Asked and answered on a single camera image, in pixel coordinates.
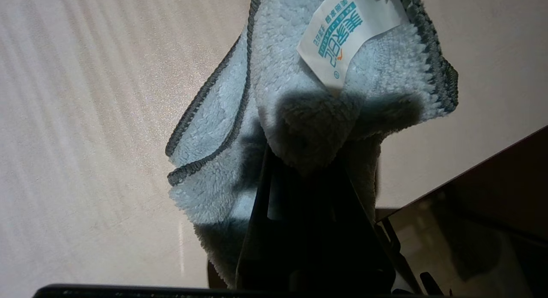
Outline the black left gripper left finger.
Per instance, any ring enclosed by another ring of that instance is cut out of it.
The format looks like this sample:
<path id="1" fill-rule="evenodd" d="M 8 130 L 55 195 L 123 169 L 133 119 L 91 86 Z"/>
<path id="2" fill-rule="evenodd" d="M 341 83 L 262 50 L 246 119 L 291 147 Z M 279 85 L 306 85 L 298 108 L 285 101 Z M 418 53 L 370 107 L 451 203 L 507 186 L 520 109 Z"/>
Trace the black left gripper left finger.
<path id="1" fill-rule="evenodd" d="M 303 240 L 300 216 L 303 184 L 266 146 L 259 185 L 247 233 L 241 247 L 236 288 L 241 290 L 299 290 Z"/>

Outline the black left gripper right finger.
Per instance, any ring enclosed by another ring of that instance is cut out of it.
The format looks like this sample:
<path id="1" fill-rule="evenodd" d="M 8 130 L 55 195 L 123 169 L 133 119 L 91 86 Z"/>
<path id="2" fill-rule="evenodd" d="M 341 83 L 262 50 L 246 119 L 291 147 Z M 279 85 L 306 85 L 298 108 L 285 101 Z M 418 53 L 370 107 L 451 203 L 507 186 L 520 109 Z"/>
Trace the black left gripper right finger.
<path id="1" fill-rule="evenodd" d="M 390 290 L 395 269 L 339 160 L 307 181 L 307 272 L 315 290 Z"/>

